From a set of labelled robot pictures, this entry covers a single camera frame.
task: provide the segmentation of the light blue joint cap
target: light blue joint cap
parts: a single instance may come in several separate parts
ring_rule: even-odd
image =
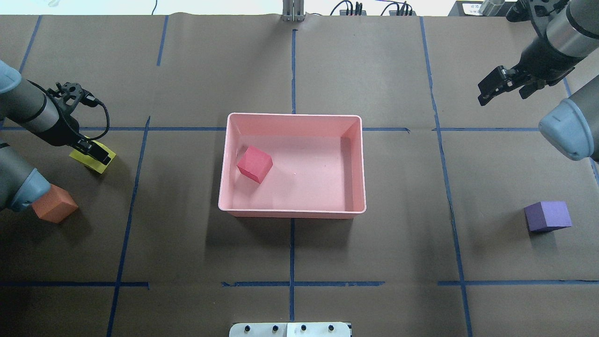
[[[569,98],[541,119],[539,130],[551,145],[571,160],[581,160],[595,152],[591,128],[580,108]]]
[[[17,194],[14,195],[8,208],[20,212],[41,198],[42,195],[48,193],[49,190],[50,183],[38,172],[37,168],[34,168],[17,191]]]
[[[0,94],[13,90],[21,83],[21,74],[0,60]]]

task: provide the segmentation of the white bracket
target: white bracket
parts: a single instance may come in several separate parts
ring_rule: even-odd
[[[352,325],[343,322],[237,323],[229,337],[352,337]]]
[[[304,21],[304,0],[283,0],[283,16],[281,19],[289,22]]]

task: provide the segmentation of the purple cube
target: purple cube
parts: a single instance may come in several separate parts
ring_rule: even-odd
[[[524,209],[528,230],[535,233],[572,227],[565,201],[541,201]]]

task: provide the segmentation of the pink plastic bin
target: pink plastic bin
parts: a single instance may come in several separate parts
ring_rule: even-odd
[[[250,145],[273,158],[261,184],[237,169]],[[364,213],[362,119],[230,114],[219,208],[235,216],[270,218],[349,219]]]

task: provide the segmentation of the block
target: block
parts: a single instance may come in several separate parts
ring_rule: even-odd
[[[106,152],[108,152],[108,156],[110,157],[110,163],[112,163],[112,160],[114,159],[114,157],[116,157],[116,154],[112,150],[110,150],[108,147],[106,147],[106,145],[104,145],[100,142],[96,142],[95,140],[93,142],[100,145],[101,148],[103,148],[104,150],[106,150]],[[87,168],[98,172],[99,174],[104,173],[104,171],[106,171],[106,168],[108,167],[108,165],[110,165],[110,163],[108,163],[108,165],[104,165],[101,162],[93,159],[92,157],[90,157],[88,155],[84,155],[83,153],[81,153],[77,150],[71,151],[71,154],[69,154],[69,157],[82,163]]]
[[[55,224],[61,223],[79,208],[69,192],[50,185],[50,191],[31,204],[38,218]]]
[[[241,174],[257,183],[262,183],[272,166],[273,159],[267,153],[253,146],[247,148],[246,153],[237,163]]]
[[[540,201],[524,209],[528,230],[539,233],[572,226],[565,201]]]

